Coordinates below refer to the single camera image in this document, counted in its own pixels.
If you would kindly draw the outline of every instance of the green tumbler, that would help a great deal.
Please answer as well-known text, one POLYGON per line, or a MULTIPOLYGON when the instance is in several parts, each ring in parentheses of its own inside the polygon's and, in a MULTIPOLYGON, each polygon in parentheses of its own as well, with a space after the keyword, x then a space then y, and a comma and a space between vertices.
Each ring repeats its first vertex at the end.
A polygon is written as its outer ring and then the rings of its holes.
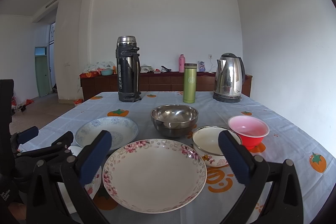
POLYGON ((196 73, 197 64, 184 64, 184 86, 183 86, 183 102, 192 104, 195 102, 196 93, 196 73))

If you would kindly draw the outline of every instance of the kettle handle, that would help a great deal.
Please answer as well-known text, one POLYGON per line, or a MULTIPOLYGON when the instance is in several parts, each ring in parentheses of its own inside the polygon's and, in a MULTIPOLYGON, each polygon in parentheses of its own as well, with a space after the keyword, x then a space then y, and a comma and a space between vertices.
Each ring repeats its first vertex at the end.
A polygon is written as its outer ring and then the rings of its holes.
POLYGON ((139 82, 139 67, 140 67, 140 60, 139 54, 133 54, 134 59, 134 78, 133 78, 133 92, 136 94, 139 90, 138 82, 139 82))
POLYGON ((242 59, 240 57, 238 58, 239 58, 240 67, 241 67, 241 84, 243 84, 245 82, 245 67, 244 67, 242 59))

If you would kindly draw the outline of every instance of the blue and white shallow dish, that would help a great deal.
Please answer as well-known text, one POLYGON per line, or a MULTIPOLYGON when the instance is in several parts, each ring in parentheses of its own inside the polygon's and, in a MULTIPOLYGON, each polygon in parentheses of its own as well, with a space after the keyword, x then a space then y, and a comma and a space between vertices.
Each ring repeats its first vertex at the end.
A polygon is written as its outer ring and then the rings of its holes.
POLYGON ((86 123, 77 130, 75 141, 80 147, 93 142, 102 130, 107 130, 112 136, 112 145, 109 152, 132 142, 139 133, 137 123, 126 117, 103 117, 86 123))

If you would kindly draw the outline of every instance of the brown wooden cabinet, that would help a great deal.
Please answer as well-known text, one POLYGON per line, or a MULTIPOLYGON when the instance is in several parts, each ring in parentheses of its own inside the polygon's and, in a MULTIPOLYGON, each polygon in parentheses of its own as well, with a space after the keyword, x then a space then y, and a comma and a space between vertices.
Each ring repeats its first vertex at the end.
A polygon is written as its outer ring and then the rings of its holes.
MULTIPOLYGON (((139 89, 141 91, 183 91, 184 75, 179 72, 141 73, 139 77, 139 89)), ((213 91, 215 74, 198 72, 196 79, 196 91, 213 91)), ((250 97, 252 76, 246 75, 241 93, 250 97)), ((104 92, 118 91, 117 75, 97 76, 94 78, 82 78, 84 100, 104 92)))

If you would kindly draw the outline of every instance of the pink thermos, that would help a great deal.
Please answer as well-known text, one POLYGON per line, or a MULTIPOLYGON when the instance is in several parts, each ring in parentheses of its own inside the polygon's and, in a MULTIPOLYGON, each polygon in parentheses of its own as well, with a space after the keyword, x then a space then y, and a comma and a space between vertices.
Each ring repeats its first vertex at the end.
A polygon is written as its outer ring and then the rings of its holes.
POLYGON ((178 72, 184 72, 184 63, 185 63, 185 58, 183 54, 181 54, 180 58, 178 59, 178 72))

